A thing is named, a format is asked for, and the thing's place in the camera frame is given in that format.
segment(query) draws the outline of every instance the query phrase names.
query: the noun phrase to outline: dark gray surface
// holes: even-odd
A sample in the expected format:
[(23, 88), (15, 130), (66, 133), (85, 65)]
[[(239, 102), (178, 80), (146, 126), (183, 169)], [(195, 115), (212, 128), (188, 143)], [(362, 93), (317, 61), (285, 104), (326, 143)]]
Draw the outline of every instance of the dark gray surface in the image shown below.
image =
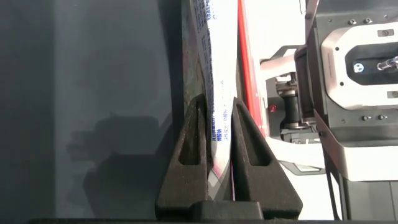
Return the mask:
[(179, 0), (0, 1), (0, 220), (155, 218), (180, 28)]

